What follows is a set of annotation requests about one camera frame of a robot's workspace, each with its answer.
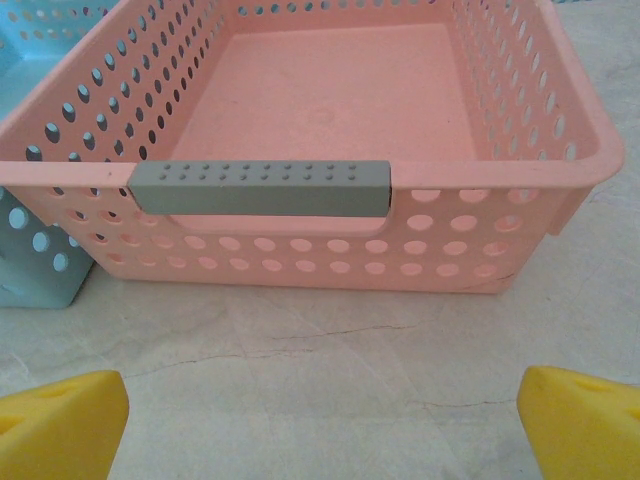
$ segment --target pink plastic basket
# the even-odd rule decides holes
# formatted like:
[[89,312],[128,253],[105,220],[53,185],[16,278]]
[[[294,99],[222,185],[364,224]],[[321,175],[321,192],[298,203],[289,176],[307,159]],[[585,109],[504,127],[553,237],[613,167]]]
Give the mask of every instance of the pink plastic basket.
[[[122,0],[0,152],[0,183],[118,277],[446,292],[508,287],[624,157],[549,0]],[[159,182],[150,214],[145,159],[196,183],[194,161],[388,160],[390,208],[195,215]]]

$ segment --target basket handle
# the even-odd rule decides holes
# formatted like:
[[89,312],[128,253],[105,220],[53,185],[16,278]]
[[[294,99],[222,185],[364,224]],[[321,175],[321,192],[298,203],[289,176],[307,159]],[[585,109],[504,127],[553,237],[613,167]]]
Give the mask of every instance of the basket handle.
[[391,165],[362,162],[144,162],[129,189],[151,215],[386,217]]

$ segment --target white marble surface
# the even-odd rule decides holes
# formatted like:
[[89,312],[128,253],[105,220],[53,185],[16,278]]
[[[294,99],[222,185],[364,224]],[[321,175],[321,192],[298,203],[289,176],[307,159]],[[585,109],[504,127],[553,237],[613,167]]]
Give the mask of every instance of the white marble surface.
[[117,369],[113,479],[540,479],[531,364],[640,383],[640,3],[558,7],[628,163],[501,296],[121,282],[0,311],[0,395]]

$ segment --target yellow object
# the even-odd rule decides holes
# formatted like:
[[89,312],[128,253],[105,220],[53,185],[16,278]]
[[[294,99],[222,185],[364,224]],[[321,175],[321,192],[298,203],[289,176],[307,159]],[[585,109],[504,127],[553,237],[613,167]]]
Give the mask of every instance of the yellow object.
[[118,372],[0,398],[0,480],[106,479],[128,415]]
[[518,411],[546,480],[640,479],[640,389],[532,367]]

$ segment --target basket rim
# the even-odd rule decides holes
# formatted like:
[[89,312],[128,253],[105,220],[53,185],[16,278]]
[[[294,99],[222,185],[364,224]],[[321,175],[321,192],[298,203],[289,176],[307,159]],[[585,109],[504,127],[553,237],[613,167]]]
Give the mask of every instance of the basket rim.
[[[76,58],[99,42],[108,22],[126,18],[130,2],[122,0],[52,69],[0,124],[0,136],[10,135],[31,108],[37,108],[49,86],[59,81]],[[556,8],[549,0],[533,0],[539,9],[568,80],[584,107],[586,120],[596,135],[598,151],[575,161],[475,159],[467,162],[391,162],[394,189],[549,188],[593,187],[623,166],[625,147],[620,134],[595,91],[566,33]],[[7,187],[120,188],[127,185],[137,163],[66,163],[0,160],[0,184]]]

